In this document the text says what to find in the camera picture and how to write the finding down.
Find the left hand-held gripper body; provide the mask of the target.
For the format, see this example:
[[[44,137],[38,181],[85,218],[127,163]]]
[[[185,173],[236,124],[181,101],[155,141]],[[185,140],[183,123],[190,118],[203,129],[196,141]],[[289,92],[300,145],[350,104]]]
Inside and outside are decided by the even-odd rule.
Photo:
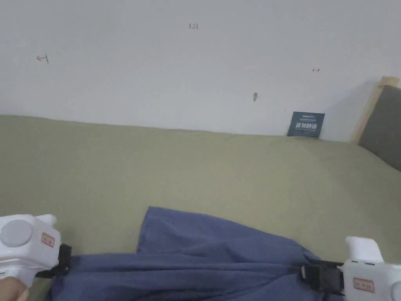
[[[62,243],[51,214],[0,218],[0,278],[14,277],[31,287],[35,275],[54,267],[70,270],[72,247]]]

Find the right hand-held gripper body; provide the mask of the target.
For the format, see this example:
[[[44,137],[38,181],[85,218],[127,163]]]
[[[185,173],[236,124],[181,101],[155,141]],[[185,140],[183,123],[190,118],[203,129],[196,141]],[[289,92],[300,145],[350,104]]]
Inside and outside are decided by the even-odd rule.
[[[348,236],[349,259],[345,263],[310,260],[308,284],[344,301],[399,301],[401,266],[384,261],[378,244],[369,238]]]

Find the person's left hand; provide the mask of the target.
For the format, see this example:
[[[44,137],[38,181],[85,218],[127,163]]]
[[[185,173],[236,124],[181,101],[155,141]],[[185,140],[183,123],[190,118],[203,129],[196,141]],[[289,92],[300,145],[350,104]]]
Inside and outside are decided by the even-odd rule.
[[[6,277],[0,280],[1,301],[26,301],[29,296],[29,288],[14,277]]]

